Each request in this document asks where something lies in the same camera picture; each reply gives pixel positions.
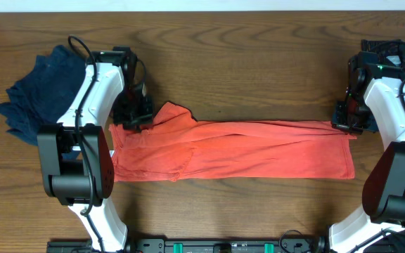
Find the red soccer t-shirt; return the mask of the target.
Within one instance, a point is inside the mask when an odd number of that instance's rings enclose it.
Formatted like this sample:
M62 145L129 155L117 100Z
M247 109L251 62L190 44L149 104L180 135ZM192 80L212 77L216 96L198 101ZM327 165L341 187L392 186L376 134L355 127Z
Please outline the red soccer t-shirt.
M109 127L116 181L352 179L352 136L317 121L198 121L166 103L140 132Z

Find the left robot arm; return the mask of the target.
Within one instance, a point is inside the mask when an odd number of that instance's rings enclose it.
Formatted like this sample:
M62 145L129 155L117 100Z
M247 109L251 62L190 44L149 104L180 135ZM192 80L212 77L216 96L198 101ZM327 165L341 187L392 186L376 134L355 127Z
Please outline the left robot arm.
M153 121L153 100L145 81L135 81L140 60L128 47L93 51L86 77L68 110L37 134L44 190L74 212L90 235L87 241L52 241L47 252L132 252L128 228L111 192L115 169L105 139L109 118L138 131Z

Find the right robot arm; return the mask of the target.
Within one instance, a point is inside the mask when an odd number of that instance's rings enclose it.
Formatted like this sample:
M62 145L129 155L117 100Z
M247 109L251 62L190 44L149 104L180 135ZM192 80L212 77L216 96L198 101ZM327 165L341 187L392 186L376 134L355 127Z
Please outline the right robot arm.
M349 133L378 132L384 153L366 179L362 203L334 223L320 252L393 252L405 238L405 47L364 49L348 62L349 85L332 118Z

